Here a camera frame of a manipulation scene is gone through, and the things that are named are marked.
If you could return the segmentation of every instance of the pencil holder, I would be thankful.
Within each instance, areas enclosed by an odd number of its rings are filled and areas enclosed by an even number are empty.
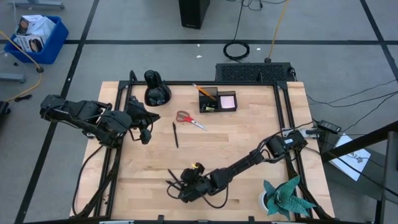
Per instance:
[[[235,91],[218,91],[217,87],[206,87],[203,89],[212,97],[206,96],[199,91],[199,112],[230,112],[236,111],[238,108]]]

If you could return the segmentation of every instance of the blue bin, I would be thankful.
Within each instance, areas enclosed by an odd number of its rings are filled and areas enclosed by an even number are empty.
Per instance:
[[[61,51],[64,41],[67,39],[69,34],[68,29],[63,25],[61,18],[58,16],[47,16],[51,21],[55,23],[55,27],[44,43],[44,48],[40,52],[26,52],[31,56],[37,63],[42,64],[53,64],[55,59],[57,59],[58,53]],[[4,47],[4,51],[12,54],[18,58],[21,62],[32,63],[29,58],[27,58],[22,52],[16,49],[10,42],[7,42]]]

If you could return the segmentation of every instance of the gray carpet floor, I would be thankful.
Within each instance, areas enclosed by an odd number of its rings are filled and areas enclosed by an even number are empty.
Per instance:
[[[0,0],[0,29],[14,30],[13,9]],[[80,40],[94,0],[64,0],[65,9],[17,8],[24,14],[56,15],[70,34]],[[99,0],[87,40],[229,40],[238,21],[240,1],[212,0],[200,30],[183,28],[177,0]],[[398,2],[366,1],[385,40],[398,40]],[[252,8],[258,8],[254,1]],[[283,4],[267,4],[261,11],[243,9],[237,39],[271,40]],[[279,40],[377,40],[360,0],[292,0],[280,26]],[[0,37],[0,49],[4,39]],[[53,65],[44,65],[41,85],[29,101],[12,103],[12,113],[0,128],[0,223],[15,220],[33,168],[39,156],[49,123],[39,118],[40,102],[48,94],[60,94],[78,42],[65,44]],[[385,52],[379,44],[277,44],[273,62],[291,62],[307,93],[320,101],[356,93],[395,79]],[[398,46],[388,50],[398,57]],[[134,70],[143,80],[146,70],[157,70],[166,80],[214,80],[215,64],[230,63],[223,55],[223,44],[85,44],[67,95],[68,100],[97,100],[101,82],[128,78]],[[270,45],[251,44],[251,53],[242,62],[262,62]],[[231,54],[243,49],[232,47]],[[23,73],[24,84],[0,82],[0,99],[5,100],[36,83],[39,76],[31,64],[20,63],[10,54],[0,55],[0,72]],[[341,104],[354,103],[396,91],[398,83],[355,96]],[[382,101],[374,100],[347,108],[312,105],[315,119],[325,119],[344,128],[355,123]],[[386,101],[348,134],[367,133],[398,119],[398,96]],[[72,204],[86,138],[59,124],[27,211],[26,222],[67,218]],[[370,147],[385,153],[384,142]],[[374,219],[376,201],[328,181],[336,217],[354,222]],[[387,206],[388,223],[398,223],[397,205]]]

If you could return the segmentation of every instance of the yellow cable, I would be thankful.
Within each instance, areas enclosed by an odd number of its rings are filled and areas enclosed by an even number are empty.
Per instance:
[[[10,43],[12,43],[13,46],[16,47],[20,52],[22,52],[24,55],[26,55],[26,57],[28,57],[28,58],[36,65],[36,67],[37,67],[38,69],[41,69],[40,65],[39,65],[30,55],[28,55],[28,54],[27,54],[26,52],[24,52],[21,48],[19,48],[18,45],[16,45],[16,44],[14,43],[14,41],[12,41],[3,31],[0,30],[0,34],[1,34],[3,37],[5,37]],[[16,99],[16,98],[22,96],[23,94],[25,94],[25,93],[27,93],[27,92],[29,92],[29,91],[34,90],[35,88],[37,88],[37,87],[40,85],[40,83],[42,82],[42,79],[43,79],[43,73],[40,72],[39,81],[38,81],[34,86],[28,88],[27,90],[23,91],[22,93],[20,93],[20,94],[18,94],[18,95],[16,95],[16,96],[13,96],[12,98],[6,100],[6,102],[12,101],[12,100],[14,100],[14,99]]]
[[[289,3],[289,1],[290,1],[290,0],[287,0],[287,1],[285,2],[284,8],[283,8],[283,10],[282,10],[282,14],[280,15],[279,20],[278,20],[278,24],[276,25],[275,33],[274,33],[274,38],[272,39],[271,49],[270,49],[269,55],[268,55],[269,58],[271,58],[271,54],[272,54],[272,51],[273,51],[273,49],[274,49],[274,43],[275,43],[275,39],[276,39],[276,34],[278,33],[278,29],[279,29],[280,22],[282,22],[282,19],[283,19],[284,15],[285,15],[285,11],[286,11],[286,8],[287,8],[287,3]]]

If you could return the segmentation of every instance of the plant pot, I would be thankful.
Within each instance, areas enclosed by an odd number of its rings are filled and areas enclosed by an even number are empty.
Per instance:
[[[258,202],[259,202],[260,208],[261,208],[263,211],[268,212],[268,208],[267,208],[267,202],[268,202],[268,200],[267,200],[267,192],[266,192],[266,191],[263,191],[263,192],[259,195]]]

